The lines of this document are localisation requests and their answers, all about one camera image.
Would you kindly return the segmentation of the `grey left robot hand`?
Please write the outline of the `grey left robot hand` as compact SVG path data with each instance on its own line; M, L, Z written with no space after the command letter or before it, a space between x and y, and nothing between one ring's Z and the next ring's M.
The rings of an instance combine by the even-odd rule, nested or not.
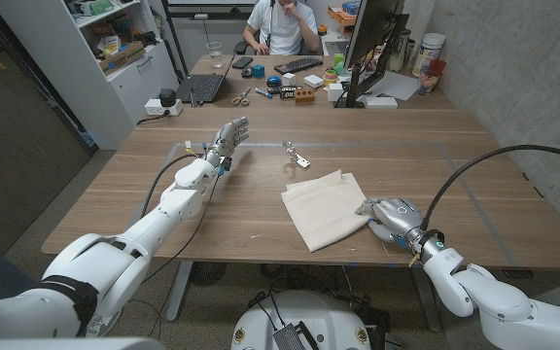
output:
M246 117L226 123L215 134L203 158L215 167L219 166L221 158L229 158L234 149L249 137L248 124Z

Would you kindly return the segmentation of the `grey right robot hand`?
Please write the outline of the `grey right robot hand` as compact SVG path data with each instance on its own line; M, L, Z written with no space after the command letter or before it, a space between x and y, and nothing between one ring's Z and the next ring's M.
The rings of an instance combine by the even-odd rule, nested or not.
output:
M369 215L368 226L383 241L396 241L414 255L421 252L422 246L419 241L424 235L424 231L420 228L422 217L417 207L409 200L387 197L368 198L355 213Z

